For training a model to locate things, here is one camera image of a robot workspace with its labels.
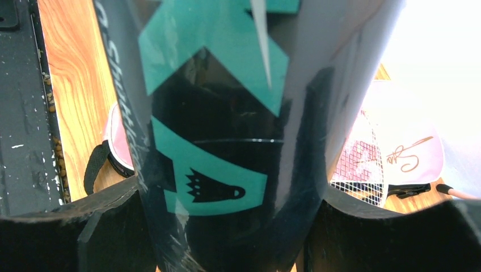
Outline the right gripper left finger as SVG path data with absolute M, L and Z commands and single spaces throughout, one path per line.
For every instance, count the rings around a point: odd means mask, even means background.
M 1 217 L 2 271 L 155 271 L 136 177 L 48 212 Z

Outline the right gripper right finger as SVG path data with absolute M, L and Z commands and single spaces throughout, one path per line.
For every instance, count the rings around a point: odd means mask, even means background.
M 400 214 L 328 187 L 304 247 L 305 271 L 479 271 L 480 201 Z

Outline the black shuttlecock tube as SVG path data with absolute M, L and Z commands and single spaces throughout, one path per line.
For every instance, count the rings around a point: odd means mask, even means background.
M 94 1 L 162 271 L 290 271 L 403 1 Z

